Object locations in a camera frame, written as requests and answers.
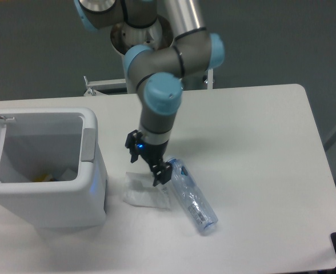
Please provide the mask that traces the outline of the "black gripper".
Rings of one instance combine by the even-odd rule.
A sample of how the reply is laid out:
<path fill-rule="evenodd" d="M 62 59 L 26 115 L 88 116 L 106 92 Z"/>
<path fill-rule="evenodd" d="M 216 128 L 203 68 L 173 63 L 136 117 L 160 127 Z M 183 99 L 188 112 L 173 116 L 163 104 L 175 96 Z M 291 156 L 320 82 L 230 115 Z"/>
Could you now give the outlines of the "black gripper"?
<path fill-rule="evenodd" d="M 141 142 L 141 137 L 142 133 L 139 130 L 134 130 L 127 135 L 125 147 L 129 150 L 131 156 L 130 163 L 136 162 L 141 156 L 154 175 L 153 186 L 166 184 L 171 180 L 173 170 L 171 163 L 163 161 L 168 142 L 152 145 Z"/>

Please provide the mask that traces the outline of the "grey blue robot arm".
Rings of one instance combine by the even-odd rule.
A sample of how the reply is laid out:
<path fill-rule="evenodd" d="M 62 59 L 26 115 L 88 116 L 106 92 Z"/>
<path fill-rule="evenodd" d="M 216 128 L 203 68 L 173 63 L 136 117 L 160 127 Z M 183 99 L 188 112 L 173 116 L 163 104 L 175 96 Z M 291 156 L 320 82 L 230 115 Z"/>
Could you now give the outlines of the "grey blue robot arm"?
<path fill-rule="evenodd" d="M 181 104 L 181 79 L 220 66 L 225 47 L 218 34 L 210 34 L 198 1 L 166 1 L 173 43 L 158 49 L 160 34 L 143 38 L 140 33 L 159 27 L 156 1 L 75 1 L 85 28 L 99 30 L 123 23 L 138 34 L 125 33 L 123 69 L 127 83 L 142 104 L 137 130 L 128 134 L 125 146 L 131 161 L 142 158 L 154 176 L 154 185 L 171 178 L 172 165 L 163 159 L 176 113 Z"/>

